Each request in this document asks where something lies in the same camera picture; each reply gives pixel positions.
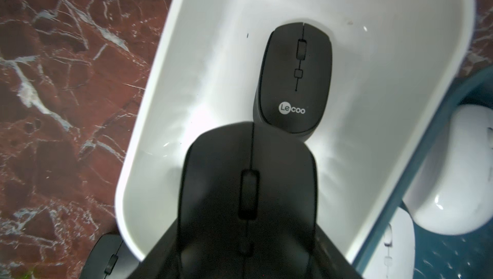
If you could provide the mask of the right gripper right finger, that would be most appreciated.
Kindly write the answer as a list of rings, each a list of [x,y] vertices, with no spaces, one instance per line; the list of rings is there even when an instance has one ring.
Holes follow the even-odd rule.
[[[315,278],[362,279],[318,225],[315,229]]]

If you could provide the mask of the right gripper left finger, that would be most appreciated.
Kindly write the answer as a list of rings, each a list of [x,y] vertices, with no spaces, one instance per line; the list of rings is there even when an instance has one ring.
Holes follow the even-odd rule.
[[[128,279],[178,278],[177,221],[168,228]]]

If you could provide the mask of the black mouse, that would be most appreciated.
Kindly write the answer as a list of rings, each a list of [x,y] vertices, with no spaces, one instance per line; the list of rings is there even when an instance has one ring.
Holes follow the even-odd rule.
[[[333,49],[325,32],[303,22],[277,27],[264,51],[254,121],[306,141],[324,115],[332,68]]]
[[[317,168],[306,144],[242,122],[190,146],[178,203],[182,278],[305,278],[314,248]]]
[[[80,279],[126,279],[139,265],[121,235],[105,234],[91,250]]]

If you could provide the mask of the white mouse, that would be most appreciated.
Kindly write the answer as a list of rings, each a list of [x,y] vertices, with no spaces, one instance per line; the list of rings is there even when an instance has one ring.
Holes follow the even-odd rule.
[[[459,106],[403,198],[413,221],[441,235],[473,232],[492,219],[492,110]]]
[[[411,216],[398,208],[367,264],[363,278],[412,279],[415,232]]]

